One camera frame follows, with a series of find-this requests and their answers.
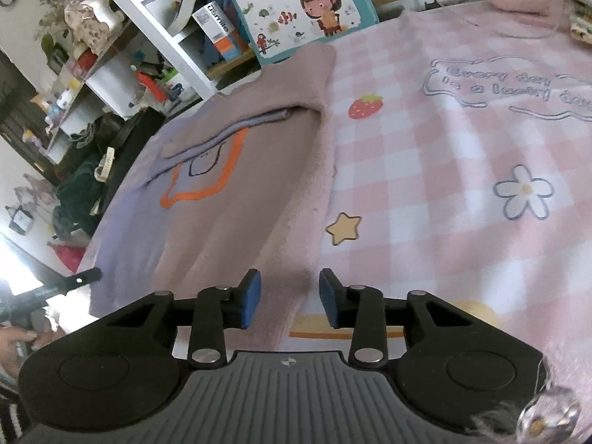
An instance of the strawberry print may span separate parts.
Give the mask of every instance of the strawberry print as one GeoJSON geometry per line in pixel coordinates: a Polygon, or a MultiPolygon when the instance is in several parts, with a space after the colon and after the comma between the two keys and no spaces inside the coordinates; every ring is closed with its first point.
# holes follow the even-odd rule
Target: strawberry print
{"type": "Polygon", "coordinates": [[[360,118],[371,117],[382,107],[383,98],[371,93],[370,95],[363,95],[353,102],[347,114],[354,120],[360,120],[360,118]]]}

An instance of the yellow star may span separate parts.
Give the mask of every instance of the yellow star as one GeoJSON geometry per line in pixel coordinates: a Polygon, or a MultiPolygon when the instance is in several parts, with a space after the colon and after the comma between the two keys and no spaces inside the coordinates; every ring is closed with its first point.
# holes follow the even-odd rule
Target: yellow star
{"type": "Polygon", "coordinates": [[[362,217],[350,217],[347,213],[341,212],[337,220],[325,230],[333,236],[333,245],[339,245],[344,240],[357,240],[357,226],[362,217]]]}

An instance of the children's book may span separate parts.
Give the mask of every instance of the children's book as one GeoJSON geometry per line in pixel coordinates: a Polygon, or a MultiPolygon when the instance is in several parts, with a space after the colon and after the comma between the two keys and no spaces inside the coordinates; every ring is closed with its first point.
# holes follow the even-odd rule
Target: children's book
{"type": "Polygon", "coordinates": [[[234,0],[264,65],[288,58],[296,48],[330,40],[378,23],[370,0],[234,0]]]}

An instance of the flower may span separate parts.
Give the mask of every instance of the flower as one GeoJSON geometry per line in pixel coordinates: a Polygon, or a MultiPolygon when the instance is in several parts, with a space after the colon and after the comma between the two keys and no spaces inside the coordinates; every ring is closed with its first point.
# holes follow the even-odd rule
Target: flower
{"type": "Polygon", "coordinates": [[[507,199],[504,204],[504,216],[508,220],[519,219],[526,209],[539,220],[549,217],[549,209],[544,199],[555,192],[553,185],[545,179],[534,179],[525,165],[516,165],[512,169],[514,180],[501,181],[493,185],[493,193],[507,199]]]}

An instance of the pink checkered tablecloth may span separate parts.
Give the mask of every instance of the pink checkered tablecloth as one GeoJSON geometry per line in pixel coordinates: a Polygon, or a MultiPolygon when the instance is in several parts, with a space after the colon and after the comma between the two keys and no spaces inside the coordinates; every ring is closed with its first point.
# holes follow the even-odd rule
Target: pink checkered tablecloth
{"type": "MultiPolygon", "coordinates": [[[[455,7],[518,35],[548,33],[560,9],[455,7]]],[[[389,297],[480,302],[540,349],[592,349],[592,47],[565,33],[502,38],[445,9],[334,46],[319,269],[389,297]]],[[[315,288],[301,313],[322,312],[315,288]]]]}

